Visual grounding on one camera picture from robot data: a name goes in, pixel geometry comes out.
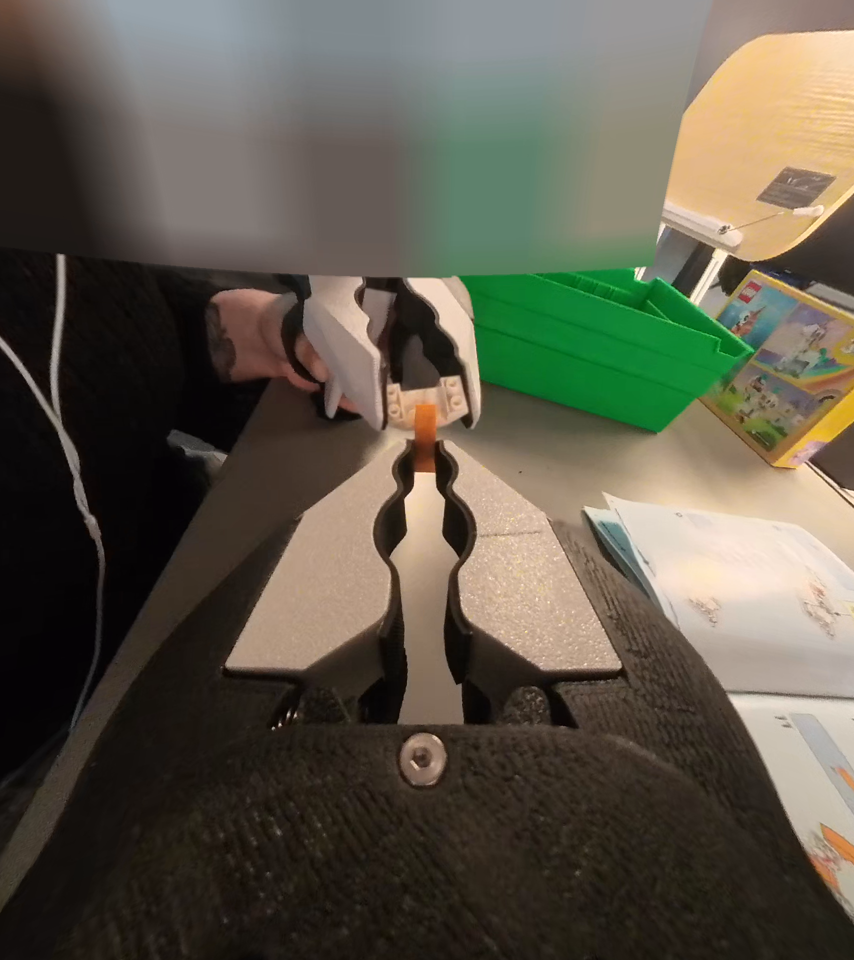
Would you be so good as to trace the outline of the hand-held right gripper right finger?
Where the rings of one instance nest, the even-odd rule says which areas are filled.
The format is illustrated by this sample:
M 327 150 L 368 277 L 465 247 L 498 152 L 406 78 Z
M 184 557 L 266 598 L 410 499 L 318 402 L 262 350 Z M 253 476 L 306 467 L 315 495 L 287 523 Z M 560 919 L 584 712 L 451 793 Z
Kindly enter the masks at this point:
M 455 443 L 435 446 L 448 579 L 444 650 L 465 722 L 516 690 L 616 677 L 621 659 L 549 517 Z

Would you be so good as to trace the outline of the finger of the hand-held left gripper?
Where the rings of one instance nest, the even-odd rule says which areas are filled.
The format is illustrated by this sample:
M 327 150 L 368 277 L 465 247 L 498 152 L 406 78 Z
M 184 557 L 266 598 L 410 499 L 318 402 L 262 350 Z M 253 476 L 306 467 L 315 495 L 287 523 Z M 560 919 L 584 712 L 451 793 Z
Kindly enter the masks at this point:
M 469 293 L 457 277 L 400 278 L 395 297 L 395 383 L 404 388 L 460 377 L 470 414 L 458 420 L 477 426 L 482 386 Z
M 303 333 L 328 371 L 324 413 L 333 418 L 348 401 L 373 429 L 388 424 L 390 361 L 381 339 L 397 296 L 396 277 L 308 274 Z

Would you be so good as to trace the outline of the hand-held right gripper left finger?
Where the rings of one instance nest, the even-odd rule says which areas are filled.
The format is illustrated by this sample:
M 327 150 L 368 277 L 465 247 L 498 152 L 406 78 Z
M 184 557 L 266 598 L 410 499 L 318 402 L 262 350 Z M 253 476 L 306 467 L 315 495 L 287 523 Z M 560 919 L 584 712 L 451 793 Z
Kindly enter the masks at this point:
M 333 690 L 362 721 L 398 721 L 408 664 L 392 556 L 413 483 L 413 443 L 397 442 L 301 515 L 226 673 Z

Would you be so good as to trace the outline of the white lego assembly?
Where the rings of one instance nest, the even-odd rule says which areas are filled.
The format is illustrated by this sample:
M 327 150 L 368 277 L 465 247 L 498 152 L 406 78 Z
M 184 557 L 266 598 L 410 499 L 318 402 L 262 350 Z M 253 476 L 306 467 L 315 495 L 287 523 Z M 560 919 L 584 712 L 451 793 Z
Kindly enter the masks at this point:
M 415 431 L 418 409 L 433 408 L 435 428 L 466 419 L 470 414 L 469 397 L 459 376 L 442 376 L 429 387 L 404 388 L 389 381 L 385 388 L 387 425 Z

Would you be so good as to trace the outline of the orange curved lego piece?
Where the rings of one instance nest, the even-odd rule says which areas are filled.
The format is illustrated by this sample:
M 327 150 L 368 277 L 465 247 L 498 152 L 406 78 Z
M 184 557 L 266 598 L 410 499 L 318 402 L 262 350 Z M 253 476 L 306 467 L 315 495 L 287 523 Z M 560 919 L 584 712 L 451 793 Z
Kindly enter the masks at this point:
M 412 468 L 418 474 L 436 472 L 437 414 L 434 403 L 419 403 L 413 412 Z

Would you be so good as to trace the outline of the green plastic bin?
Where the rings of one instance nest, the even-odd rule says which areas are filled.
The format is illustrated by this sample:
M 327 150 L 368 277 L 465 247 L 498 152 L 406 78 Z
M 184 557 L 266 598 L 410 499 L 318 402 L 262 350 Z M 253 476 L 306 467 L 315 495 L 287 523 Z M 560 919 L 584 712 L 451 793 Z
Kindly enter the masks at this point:
M 659 433 L 755 350 L 632 269 L 463 275 L 483 384 Z

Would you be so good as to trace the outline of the person's left forearm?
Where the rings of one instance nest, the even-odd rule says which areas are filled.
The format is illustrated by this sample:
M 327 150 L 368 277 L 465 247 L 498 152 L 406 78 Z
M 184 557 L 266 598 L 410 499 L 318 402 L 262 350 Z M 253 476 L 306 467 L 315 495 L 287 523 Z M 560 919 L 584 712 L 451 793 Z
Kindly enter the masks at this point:
M 169 266 L 149 271 L 173 323 L 188 389 L 200 392 L 230 383 L 237 348 L 215 302 L 226 287 L 203 271 Z

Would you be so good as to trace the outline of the colourful lego set box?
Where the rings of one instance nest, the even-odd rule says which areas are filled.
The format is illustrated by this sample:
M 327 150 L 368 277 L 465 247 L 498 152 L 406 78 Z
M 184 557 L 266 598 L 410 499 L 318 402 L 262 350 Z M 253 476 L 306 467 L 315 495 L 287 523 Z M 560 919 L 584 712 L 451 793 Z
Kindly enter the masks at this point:
M 794 470 L 854 424 L 854 316 L 751 270 L 717 320 L 751 349 L 700 399 L 768 465 Z

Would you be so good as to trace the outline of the person's left hand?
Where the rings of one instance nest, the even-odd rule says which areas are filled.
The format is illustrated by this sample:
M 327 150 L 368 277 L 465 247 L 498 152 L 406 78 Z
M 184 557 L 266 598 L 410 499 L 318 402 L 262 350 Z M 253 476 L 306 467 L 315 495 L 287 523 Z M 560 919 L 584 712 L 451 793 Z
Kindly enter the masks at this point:
M 223 292 L 218 299 L 220 318 L 234 348 L 234 382 L 281 378 L 304 392 L 323 389 L 330 371 L 311 343 L 300 334 L 293 351 L 313 380 L 298 372 L 284 347 L 283 320 L 299 303 L 293 292 L 241 289 Z

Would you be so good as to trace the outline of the open instruction booklet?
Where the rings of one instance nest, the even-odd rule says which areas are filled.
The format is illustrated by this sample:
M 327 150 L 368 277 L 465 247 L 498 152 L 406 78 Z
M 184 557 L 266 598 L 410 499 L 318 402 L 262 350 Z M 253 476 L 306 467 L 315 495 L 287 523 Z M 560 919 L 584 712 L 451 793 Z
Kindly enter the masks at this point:
M 586 522 L 716 676 L 854 922 L 854 571 L 794 524 L 604 498 Z

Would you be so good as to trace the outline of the person's black sweater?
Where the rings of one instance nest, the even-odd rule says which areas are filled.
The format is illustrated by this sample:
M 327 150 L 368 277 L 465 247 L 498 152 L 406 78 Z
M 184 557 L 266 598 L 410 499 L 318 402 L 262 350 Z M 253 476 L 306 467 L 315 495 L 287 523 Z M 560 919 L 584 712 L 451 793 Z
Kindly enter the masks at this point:
M 0 246 L 0 786 L 100 678 L 272 379 L 188 389 L 153 266 Z M 225 292 L 271 274 L 204 271 Z

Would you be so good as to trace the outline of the wooden board on white stand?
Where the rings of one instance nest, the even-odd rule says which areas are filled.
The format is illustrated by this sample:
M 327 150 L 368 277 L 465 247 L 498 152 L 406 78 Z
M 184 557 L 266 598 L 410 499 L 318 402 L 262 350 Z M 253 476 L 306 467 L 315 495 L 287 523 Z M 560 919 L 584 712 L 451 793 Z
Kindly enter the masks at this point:
M 854 297 L 854 30 L 729 56 L 682 116 L 662 222 Z

